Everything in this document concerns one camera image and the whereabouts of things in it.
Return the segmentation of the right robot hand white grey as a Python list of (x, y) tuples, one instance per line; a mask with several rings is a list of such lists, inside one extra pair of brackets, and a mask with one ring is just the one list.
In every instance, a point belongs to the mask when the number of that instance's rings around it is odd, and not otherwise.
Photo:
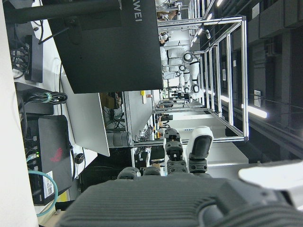
[(150, 166), (123, 169), (116, 180), (90, 186), (64, 212), (59, 227), (300, 227), (303, 163), (280, 161), (239, 170), (235, 180), (207, 173), (213, 143), (207, 126), (186, 147), (164, 132), (167, 175)]

